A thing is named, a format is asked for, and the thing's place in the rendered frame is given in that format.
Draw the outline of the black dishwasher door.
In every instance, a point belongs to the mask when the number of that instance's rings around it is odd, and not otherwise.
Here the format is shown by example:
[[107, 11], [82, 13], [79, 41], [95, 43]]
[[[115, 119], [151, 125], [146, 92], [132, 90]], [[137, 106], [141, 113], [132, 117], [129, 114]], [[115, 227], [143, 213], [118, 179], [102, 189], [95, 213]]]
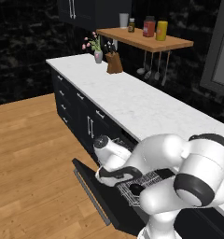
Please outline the black dishwasher door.
[[120, 194], [119, 190], [98, 182], [94, 176], [95, 172], [78, 159], [73, 159], [72, 163], [78, 170], [94, 199], [105, 215], [110, 219], [114, 228], [137, 236], [145, 227], [145, 222], [139, 217], [135, 210], [129, 206], [129, 203]]

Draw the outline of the hanging silver long tool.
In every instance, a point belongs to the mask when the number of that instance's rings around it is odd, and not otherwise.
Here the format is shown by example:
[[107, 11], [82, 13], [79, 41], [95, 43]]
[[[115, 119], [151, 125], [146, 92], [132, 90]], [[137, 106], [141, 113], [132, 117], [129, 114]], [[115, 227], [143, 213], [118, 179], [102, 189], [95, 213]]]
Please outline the hanging silver long tool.
[[171, 51], [169, 50], [169, 51], [168, 51], [168, 54], [167, 54], [167, 59], [166, 59], [166, 65], [165, 65], [164, 76], [163, 76], [163, 79], [162, 79], [162, 82], [161, 82], [161, 85], [162, 85], [162, 86], [164, 86], [164, 85], [165, 85], [165, 82], [166, 82], [167, 70], [168, 70], [170, 55], [171, 55]]

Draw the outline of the hanging silver ladle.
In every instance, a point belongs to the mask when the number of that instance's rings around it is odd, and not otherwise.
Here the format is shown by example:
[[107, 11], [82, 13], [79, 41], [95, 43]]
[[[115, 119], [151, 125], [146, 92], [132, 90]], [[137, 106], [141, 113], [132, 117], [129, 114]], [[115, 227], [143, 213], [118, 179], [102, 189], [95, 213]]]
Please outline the hanging silver ladle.
[[146, 60], [147, 60], [147, 51], [145, 50], [145, 54], [144, 54], [144, 61], [143, 61], [143, 66], [139, 69], [137, 69], [136, 73], [138, 75], [143, 75], [146, 71]]

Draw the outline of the dark wall cupboard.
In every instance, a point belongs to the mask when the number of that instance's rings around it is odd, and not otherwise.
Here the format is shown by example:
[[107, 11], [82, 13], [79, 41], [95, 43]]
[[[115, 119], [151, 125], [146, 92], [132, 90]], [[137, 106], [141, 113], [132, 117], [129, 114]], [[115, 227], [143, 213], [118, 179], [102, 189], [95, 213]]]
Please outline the dark wall cupboard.
[[119, 27], [119, 14], [131, 13], [132, 0], [75, 0], [76, 19], [69, 16], [68, 0], [57, 0], [59, 20], [83, 29]]

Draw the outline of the red jar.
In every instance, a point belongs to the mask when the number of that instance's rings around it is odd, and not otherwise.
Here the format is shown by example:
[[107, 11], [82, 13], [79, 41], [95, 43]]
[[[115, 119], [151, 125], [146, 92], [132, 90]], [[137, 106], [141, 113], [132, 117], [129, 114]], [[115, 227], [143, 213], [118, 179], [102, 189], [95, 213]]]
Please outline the red jar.
[[143, 36], [153, 37], [155, 33], [155, 24], [156, 21], [154, 16], [146, 16], [144, 20]]

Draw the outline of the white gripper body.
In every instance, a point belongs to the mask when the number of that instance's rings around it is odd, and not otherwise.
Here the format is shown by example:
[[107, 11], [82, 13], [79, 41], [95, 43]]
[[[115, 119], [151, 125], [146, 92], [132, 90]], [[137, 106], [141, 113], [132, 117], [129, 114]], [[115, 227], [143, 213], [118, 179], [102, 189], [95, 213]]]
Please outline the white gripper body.
[[102, 177], [100, 176], [101, 171], [103, 170], [103, 167], [100, 167], [96, 173], [95, 178], [102, 184], [108, 186], [108, 187], [114, 187], [117, 183], [120, 183], [121, 180], [114, 178], [114, 177]]

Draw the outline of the grey window frame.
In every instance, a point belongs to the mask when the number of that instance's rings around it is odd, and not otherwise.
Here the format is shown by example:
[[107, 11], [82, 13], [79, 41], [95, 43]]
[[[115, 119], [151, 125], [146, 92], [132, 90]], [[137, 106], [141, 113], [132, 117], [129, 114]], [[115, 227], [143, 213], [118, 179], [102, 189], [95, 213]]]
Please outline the grey window frame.
[[200, 85], [224, 96], [224, 0], [218, 11]]

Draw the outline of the white cup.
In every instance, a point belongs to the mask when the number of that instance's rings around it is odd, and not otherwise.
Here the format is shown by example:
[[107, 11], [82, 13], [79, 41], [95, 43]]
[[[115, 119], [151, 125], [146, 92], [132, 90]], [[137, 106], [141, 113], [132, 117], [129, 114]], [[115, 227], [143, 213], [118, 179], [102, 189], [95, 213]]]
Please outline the white cup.
[[121, 29], [126, 29], [128, 26], [129, 14], [128, 13], [120, 13], [119, 14], [119, 27]]

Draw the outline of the dark cupboard door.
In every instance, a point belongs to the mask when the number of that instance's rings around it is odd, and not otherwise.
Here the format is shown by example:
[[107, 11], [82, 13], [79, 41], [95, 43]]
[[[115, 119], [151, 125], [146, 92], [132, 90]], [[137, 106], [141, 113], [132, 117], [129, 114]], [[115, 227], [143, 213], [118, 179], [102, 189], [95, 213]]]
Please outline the dark cupboard door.
[[94, 138], [93, 139], [91, 138], [91, 157], [93, 158], [95, 162], [98, 162], [98, 158], [93, 148], [94, 140], [100, 135], [107, 135], [110, 139], [115, 139], [119, 135], [119, 133], [109, 132], [106, 128], [103, 127], [103, 125], [95, 117], [91, 119], [93, 120], [93, 133], [94, 133]]
[[77, 101], [78, 110], [78, 134], [80, 142], [87, 151], [91, 151], [91, 136], [88, 129], [88, 118], [86, 108], [84, 105]]

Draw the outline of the dark base cupboard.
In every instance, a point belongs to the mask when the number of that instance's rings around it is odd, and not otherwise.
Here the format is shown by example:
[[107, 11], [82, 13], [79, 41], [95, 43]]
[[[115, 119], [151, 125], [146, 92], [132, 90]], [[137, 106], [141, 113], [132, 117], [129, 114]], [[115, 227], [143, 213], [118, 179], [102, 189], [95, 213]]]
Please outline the dark base cupboard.
[[175, 230], [182, 239], [224, 239], [224, 217], [214, 208], [183, 209]]

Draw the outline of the hanging silver spoon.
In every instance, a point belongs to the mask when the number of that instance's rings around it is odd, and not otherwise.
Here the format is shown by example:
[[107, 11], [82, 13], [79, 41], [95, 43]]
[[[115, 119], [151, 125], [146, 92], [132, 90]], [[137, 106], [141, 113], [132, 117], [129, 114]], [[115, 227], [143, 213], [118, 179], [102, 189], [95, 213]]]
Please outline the hanging silver spoon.
[[160, 52], [160, 55], [159, 55], [157, 72], [154, 76], [155, 80], [159, 80], [159, 78], [160, 78], [160, 65], [161, 65], [161, 52]]

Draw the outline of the hanging silver spatula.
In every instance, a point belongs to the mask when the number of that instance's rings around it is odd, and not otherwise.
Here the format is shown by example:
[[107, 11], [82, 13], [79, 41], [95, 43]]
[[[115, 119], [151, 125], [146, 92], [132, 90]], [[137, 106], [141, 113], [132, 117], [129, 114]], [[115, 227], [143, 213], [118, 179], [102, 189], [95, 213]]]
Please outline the hanging silver spatula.
[[152, 73], [152, 65], [153, 65], [153, 57], [154, 57], [154, 52], [151, 53], [151, 60], [150, 60], [150, 67], [149, 70], [146, 72], [144, 79], [147, 80], [150, 78], [151, 73]]

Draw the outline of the pink flowers in vase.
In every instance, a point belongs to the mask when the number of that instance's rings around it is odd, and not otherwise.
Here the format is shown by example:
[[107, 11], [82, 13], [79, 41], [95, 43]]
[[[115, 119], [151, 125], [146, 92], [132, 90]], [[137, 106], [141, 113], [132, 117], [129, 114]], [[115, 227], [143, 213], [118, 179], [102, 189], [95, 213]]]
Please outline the pink flowers in vase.
[[94, 60], [96, 63], [101, 63], [103, 60], [103, 51], [101, 48], [100, 36], [95, 32], [91, 33], [91, 37], [85, 37], [84, 43], [82, 44], [82, 49], [85, 50], [90, 48], [93, 51]]

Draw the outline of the yellow jar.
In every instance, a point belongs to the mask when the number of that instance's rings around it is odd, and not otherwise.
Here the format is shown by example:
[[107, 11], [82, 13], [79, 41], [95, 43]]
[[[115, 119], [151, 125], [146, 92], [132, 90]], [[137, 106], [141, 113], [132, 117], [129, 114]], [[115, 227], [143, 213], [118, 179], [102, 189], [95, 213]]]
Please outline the yellow jar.
[[166, 39], [167, 27], [167, 21], [158, 21], [156, 31], [156, 39], [158, 41], [164, 41]]

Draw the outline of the wooden wall shelf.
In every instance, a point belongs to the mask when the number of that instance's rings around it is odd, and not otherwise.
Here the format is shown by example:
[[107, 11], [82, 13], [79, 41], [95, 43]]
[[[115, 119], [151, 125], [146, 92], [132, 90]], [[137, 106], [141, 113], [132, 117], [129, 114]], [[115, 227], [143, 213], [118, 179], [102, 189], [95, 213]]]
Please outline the wooden wall shelf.
[[97, 29], [96, 33], [148, 52], [183, 49], [193, 46], [192, 41], [169, 35], [166, 36], [164, 41], [157, 41], [154, 37], [143, 36], [143, 30], [138, 28], [135, 28], [133, 33], [129, 33], [127, 29], [122, 28]]

